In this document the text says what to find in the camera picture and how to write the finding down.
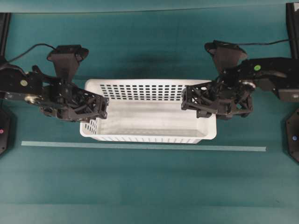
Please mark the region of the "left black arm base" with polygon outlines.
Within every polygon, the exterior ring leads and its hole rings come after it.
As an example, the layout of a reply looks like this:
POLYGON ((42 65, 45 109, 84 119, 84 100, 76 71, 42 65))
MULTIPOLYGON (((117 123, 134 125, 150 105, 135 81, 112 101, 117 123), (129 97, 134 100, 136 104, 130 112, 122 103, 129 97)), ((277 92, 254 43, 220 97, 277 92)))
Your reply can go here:
POLYGON ((15 145, 17 117, 3 101, 0 102, 0 157, 11 151, 15 145))

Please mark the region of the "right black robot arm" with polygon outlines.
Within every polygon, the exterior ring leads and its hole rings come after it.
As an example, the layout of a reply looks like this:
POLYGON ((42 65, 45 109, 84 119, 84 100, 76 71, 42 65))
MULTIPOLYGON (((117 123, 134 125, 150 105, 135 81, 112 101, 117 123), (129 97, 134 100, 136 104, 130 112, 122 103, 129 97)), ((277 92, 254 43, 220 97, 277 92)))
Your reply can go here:
POLYGON ((299 101, 298 59, 249 59, 224 68, 210 82, 188 85, 182 91, 182 110, 195 110, 197 118, 247 117, 253 111, 252 92, 271 91, 281 101, 299 101))

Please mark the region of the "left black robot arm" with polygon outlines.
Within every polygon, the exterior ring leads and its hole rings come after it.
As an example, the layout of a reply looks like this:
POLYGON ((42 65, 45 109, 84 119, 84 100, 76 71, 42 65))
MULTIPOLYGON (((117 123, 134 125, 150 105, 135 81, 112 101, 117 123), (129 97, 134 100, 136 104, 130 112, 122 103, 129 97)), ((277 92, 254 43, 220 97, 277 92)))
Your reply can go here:
POLYGON ((37 66, 24 73, 15 65, 0 69, 0 97, 39 107, 48 117, 71 122, 106 119, 109 99, 77 87, 61 77, 48 76, 37 66))

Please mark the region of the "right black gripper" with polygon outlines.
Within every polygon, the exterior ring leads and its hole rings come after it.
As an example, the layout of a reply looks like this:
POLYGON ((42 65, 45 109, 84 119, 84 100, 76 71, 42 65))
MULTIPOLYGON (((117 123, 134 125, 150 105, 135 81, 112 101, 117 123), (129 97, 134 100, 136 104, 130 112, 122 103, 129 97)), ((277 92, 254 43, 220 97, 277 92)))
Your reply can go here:
POLYGON ((233 116, 247 117, 253 111, 251 84, 233 83, 229 85, 222 78, 213 81, 210 100, 205 84, 187 85, 181 93, 182 110, 197 110, 197 118, 209 118, 215 115, 217 119, 229 120, 233 116))

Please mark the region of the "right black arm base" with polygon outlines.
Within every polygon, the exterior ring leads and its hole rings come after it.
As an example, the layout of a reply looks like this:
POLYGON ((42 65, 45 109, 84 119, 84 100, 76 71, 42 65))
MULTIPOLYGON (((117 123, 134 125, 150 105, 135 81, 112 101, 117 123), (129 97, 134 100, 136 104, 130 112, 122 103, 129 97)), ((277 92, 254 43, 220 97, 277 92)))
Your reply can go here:
POLYGON ((283 152, 299 164, 299 109, 288 113, 282 121, 283 152))

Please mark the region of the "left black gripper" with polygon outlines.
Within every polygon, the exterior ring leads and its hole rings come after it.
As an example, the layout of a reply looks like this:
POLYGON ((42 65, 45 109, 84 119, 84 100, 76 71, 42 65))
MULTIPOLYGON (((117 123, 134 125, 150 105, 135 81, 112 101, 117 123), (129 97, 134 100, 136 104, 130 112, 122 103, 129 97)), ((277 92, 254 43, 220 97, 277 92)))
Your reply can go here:
POLYGON ((80 89, 65 78, 48 76, 36 65, 29 74, 41 80, 41 94, 28 95, 28 103, 38 106, 44 115, 77 122, 107 118, 102 110, 107 109, 109 98, 80 89))

